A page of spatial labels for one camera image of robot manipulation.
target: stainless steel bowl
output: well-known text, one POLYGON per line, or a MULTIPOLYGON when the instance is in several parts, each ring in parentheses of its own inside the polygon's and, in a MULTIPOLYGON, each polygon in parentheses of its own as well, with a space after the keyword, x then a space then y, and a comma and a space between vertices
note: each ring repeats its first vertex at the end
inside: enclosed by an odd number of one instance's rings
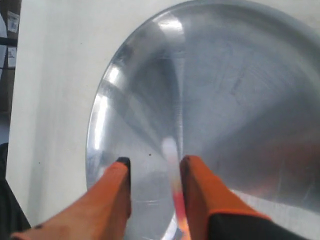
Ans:
MULTIPOLYGON (((181 157, 201 156, 238 194, 268 200, 267 214, 278 203, 293 209, 286 221, 297 211, 319 221, 319 38, 241 0, 186 2, 128 37, 98 87, 86 156, 88 187, 119 156, 132 161, 125 239, 176 232, 161 152, 167 136, 181 157)), ((304 234, 299 224, 287 227, 304 234)))

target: metal bowl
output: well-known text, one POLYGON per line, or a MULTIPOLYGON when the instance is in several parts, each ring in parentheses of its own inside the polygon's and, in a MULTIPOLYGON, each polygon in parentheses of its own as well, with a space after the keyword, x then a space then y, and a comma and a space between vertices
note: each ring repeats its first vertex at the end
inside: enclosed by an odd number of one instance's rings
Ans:
MULTIPOLYGON (((267 200, 267 214, 279 203, 293 209, 287 222, 304 210, 319 221, 319 38, 241 0, 186 2, 128 37, 98 87, 86 156, 88 187, 119 156, 132 161, 125 239, 176 234, 167 136, 180 157, 201 156, 238 194, 267 200)), ((296 225, 287 227, 303 235, 296 225)))

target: shiny metal surface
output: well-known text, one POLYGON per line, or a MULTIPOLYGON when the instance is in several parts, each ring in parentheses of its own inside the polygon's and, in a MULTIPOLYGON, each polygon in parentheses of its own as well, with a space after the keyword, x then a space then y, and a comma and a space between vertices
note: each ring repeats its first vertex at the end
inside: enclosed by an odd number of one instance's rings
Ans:
POLYGON ((125 239, 175 234, 167 136, 237 193, 319 220, 319 38, 284 13, 239 0, 183 3, 129 36, 99 85, 86 156, 88 187, 119 156, 131 158, 125 239))

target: white countertop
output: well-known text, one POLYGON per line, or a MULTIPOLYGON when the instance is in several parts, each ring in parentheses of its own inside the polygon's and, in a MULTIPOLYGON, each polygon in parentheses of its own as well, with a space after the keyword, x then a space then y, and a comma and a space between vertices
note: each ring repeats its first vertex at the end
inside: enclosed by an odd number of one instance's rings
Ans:
MULTIPOLYGON (((146 19, 183 0, 24 0, 7 180, 31 225, 86 191, 91 107, 118 47, 146 19)), ((320 33, 319 0, 257 0, 320 33)))

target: white surface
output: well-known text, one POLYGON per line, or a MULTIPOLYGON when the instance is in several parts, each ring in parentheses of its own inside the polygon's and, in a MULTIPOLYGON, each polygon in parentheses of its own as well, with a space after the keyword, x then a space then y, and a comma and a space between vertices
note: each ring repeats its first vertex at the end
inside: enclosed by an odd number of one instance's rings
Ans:
MULTIPOLYGON (((125 38, 183 0, 24 0, 7 180, 32 225, 86 191, 91 106, 125 38)), ((259 0, 320 33, 319 0, 259 0)))

